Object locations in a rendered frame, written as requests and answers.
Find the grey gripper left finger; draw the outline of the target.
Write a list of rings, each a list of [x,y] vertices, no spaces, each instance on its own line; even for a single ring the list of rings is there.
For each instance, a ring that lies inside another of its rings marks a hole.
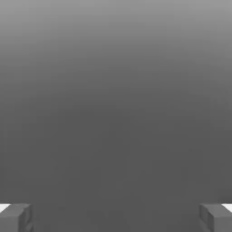
[[[0,232],[34,232],[33,205],[0,203]]]

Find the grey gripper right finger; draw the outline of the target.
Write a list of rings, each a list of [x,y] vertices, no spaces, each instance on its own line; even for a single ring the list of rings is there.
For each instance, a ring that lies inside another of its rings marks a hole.
[[[199,205],[201,232],[232,232],[232,203]]]

